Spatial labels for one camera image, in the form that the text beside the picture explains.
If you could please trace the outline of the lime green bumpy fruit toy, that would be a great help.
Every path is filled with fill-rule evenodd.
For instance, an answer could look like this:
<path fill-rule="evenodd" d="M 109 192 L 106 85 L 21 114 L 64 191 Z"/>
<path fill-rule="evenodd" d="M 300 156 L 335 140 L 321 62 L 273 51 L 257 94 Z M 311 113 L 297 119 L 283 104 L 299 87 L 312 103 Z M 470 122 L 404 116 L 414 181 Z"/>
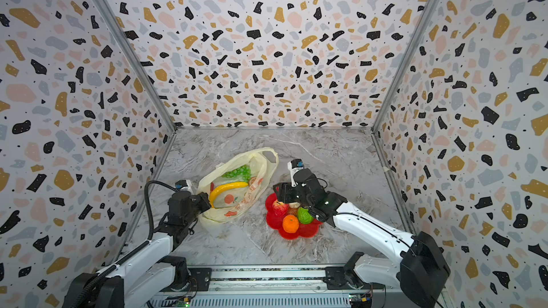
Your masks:
<path fill-rule="evenodd" d="M 314 221 L 314 217 L 309 213 L 306 208 L 298 208 L 297 218 L 300 224 L 309 225 Z"/>

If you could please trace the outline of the orange fruit toy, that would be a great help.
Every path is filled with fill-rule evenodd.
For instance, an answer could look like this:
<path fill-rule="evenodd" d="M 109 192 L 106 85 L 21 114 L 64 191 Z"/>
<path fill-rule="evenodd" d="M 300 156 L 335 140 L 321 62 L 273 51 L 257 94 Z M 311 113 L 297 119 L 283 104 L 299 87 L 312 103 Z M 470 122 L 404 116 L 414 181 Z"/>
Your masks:
<path fill-rule="evenodd" d="M 282 221 L 282 229 L 289 234 L 294 234 L 298 232 L 300 223 L 298 218 L 294 215 L 286 215 Z"/>

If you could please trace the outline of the red apple toy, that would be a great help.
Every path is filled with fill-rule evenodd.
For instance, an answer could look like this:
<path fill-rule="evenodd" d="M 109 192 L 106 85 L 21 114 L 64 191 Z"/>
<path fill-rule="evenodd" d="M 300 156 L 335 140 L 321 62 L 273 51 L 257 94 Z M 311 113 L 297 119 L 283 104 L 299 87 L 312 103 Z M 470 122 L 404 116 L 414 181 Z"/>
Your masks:
<path fill-rule="evenodd" d="M 288 213 L 289 207 L 288 204 L 277 200 L 272 204 L 273 213 L 279 217 L 284 217 Z"/>

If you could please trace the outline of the cream plastic bag orange print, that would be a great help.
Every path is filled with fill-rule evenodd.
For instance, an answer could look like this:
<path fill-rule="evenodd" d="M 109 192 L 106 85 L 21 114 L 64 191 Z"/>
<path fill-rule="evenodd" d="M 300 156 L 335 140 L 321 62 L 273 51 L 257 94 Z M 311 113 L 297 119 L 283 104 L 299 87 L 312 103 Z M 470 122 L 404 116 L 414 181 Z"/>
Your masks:
<path fill-rule="evenodd" d="M 246 213 L 267 191 L 278 165 L 272 148 L 240 153 L 217 165 L 198 183 L 198 192 L 205 193 L 211 205 L 201 219 L 225 223 Z"/>

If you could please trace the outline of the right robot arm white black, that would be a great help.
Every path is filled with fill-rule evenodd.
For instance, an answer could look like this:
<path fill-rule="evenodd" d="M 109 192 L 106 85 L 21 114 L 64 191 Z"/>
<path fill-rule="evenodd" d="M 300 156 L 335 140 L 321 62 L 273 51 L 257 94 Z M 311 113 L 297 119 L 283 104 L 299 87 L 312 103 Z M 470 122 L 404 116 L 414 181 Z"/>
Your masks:
<path fill-rule="evenodd" d="M 278 201 L 299 203 L 319 222 L 349 232 L 385 255 L 384 259 L 356 253 L 343 268 L 345 283 L 361 287 L 375 282 L 399 287 L 419 307 L 440 307 L 438 301 L 450 267 L 434 238 L 387 225 L 360 210 L 347 198 L 327 191 L 307 168 L 288 167 L 291 181 L 274 185 Z"/>

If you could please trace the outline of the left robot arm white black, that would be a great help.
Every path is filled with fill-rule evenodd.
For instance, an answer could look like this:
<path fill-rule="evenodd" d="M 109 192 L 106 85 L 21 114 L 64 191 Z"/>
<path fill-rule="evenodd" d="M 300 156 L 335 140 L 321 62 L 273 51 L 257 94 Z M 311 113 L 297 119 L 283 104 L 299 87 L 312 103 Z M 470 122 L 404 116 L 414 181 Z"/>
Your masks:
<path fill-rule="evenodd" d="M 191 289 L 196 282 L 186 259 L 171 253 L 193 233 L 198 216 L 210 208 L 204 192 L 175 192 L 152 236 L 112 265 L 76 277 L 63 306 L 141 307 L 164 289 Z"/>

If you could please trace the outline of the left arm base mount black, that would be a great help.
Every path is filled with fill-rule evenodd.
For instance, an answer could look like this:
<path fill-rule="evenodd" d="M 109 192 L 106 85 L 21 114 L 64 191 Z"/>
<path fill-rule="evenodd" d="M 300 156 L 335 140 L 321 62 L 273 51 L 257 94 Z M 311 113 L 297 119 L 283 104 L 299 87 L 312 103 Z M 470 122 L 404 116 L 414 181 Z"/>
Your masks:
<path fill-rule="evenodd" d="M 183 279 L 175 279 L 174 283 L 163 288 L 159 294 L 189 295 L 196 292 L 207 292 L 210 287 L 212 272 L 212 268 L 189 268 Z"/>

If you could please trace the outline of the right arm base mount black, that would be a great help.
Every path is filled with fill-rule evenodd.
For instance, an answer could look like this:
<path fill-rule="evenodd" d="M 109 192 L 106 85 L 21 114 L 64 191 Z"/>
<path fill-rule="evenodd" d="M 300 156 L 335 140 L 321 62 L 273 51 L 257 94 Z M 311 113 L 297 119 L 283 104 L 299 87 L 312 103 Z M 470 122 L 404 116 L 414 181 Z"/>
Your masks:
<path fill-rule="evenodd" d="M 332 266 L 325 268 L 323 282 L 328 290 L 365 290 L 384 289 L 385 286 L 378 283 L 367 283 L 361 280 L 357 284 L 351 283 L 345 276 L 343 266 Z"/>

